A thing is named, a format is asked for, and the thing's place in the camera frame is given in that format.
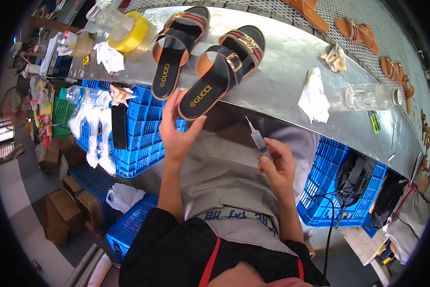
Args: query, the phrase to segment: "glue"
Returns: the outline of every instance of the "glue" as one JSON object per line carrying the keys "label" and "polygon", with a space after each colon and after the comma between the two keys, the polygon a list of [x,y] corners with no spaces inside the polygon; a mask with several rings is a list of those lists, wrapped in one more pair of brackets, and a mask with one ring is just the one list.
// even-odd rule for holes
{"label": "glue", "polygon": [[252,133],[250,134],[250,136],[255,142],[256,147],[258,147],[259,153],[261,153],[262,156],[268,157],[271,160],[271,162],[274,162],[274,160],[271,157],[271,154],[268,151],[268,148],[266,147],[266,143],[263,140],[263,136],[259,133],[259,130],[253,128],[252,123],[248,120],[246,116],[245,118],[248,122],[248,125],[250,126],[250,129],[252,130]]}

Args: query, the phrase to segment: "black shirt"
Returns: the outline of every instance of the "black shirt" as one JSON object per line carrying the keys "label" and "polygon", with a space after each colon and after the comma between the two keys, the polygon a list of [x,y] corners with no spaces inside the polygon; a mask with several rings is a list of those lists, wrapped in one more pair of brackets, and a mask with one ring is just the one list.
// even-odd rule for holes
{"label": "black shirt", "polygon": [[[204,220],[191,218],[178,224],[169,212],[152,209],[124,258],[119,285],[198,286],[216,241]],[[310,260],[307,247],[292,240],[284,244],[299,256],[304,281],[320,286],[323,275]],[[240,261],[252,265],[266,283],[299,277],[296,256],[221,239],[210,280]]]}

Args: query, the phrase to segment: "blue plastic crate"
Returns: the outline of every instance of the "blue plastic crate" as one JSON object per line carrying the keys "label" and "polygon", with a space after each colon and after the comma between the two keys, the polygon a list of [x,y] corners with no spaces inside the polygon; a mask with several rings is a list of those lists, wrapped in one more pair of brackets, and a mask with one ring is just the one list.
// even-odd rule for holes
{"label": "blue plastic crate", "polygon": [[[336,177],[339,169],[347,160],[351,149],[343,144],[324,136],[320,137],[314,163],[304,187],[303,197],[298,203],[298,214],[304,224],[312,227],[327,227],[331,225],[333,209],[326,198],[312,198],[313,195],[323,195],[336,190]],[[387,167],[376,163],[373,176],[367,190],[359,201],[347,207],[339,226],[361,226],[382,185]],[[327,195],[334,204],[333,224],[341,213],[341,205],[335,194]]]}
{"label": "blue plastic crate", "polygon": [[148,212],[157,206],[158,197],[146,193],[142,200],[137,202],[126,212],[109,230],[106,238],[111,248],[122,262],[130,245],[140,230]]}
{"label": "blue plastic crate", "polygon": [[[83,86],[93,89],[109,90],[110,82],[83,80]],[[156,100],[150,88],[135,86],[132,88],[136,98],[128,100],[126,117],[127,150],[115,149],[112,133],[109,138],[110,156],[116,164],[116,174],[125,178],[134,177],[164,158],[159,126],[162,121],[162,107],[165,101]],[[175,126],[184,131],[186,121],[178,117]],[[78,145],[88,150],[90,128],[87,121],[81,126]]]}
{"label": "blue plastic crate", "polygon": [[373,238],[373,236],[378,232],[378,229],[374,228],[371,224],[371,214],[367,214],[361,228],[363,228],[370,238]]}
{"label": "blue plastic crate", "polygon": [[88,87],[91,89],[101,89],[101,90],[109,91],[110,84],[111,82],[106,82],[106,81],[83,80],[81,86]]}
{"label": "blue plastic crate", "polygon": [[108,189],[114,185],[114,178],[98,169],[92,169],[87,164],[69,169],[68,174],[100,201],[103,214],[103,229],[107,231],[115,221],[113,209],[106,202],[106,194]]}

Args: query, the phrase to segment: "black sleeve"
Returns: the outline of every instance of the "black sleeve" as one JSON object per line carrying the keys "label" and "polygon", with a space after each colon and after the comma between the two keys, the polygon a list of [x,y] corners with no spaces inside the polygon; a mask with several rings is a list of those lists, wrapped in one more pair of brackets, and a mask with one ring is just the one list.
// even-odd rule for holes
{"label": "black sleeve", "polygon": [[146,215],[137,237],[130,245],[119,272],[119,281],[127,273],[130,266],[140,260],[143,253],[159,243],[161,238],[177,226],[177,221],[171,213],[158,208],[151,209]]}
{"label": "black sleeve", "polygon": [[[323,283],[323,274],[315,267],[314,263],[310,259],[309,249],[304,243],[293,241],[293,240],[285,240],[283,242],[287,245],[290,250],[294,251],[301,259],[301,263],[303,264],[304,270],[304,280],[310,284],[318,284],[319,286]],[[330,282],[326,280],[325,286],[330,286]]]}

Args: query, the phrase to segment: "green plastic crate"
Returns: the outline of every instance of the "green plastic crate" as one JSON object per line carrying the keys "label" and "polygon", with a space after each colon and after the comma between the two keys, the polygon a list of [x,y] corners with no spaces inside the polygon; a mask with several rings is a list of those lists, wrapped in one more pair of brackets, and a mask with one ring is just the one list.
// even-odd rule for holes
{"label": "green plastic crate", "polygon": [[49,79],[49,82],[51,82],[55,89],[54,110],[52,112],[52,137],[71,135],[68,120],[71,118],[76,105],[59,98],[60,89],[65,88],[67,83],[60,78]]}
{"label": "green plastic crate", "polygon": [[54,97],[54,111],[52,112],[52,137],[71,135],[68,120],[71,118],[75,104],[68,100]]}

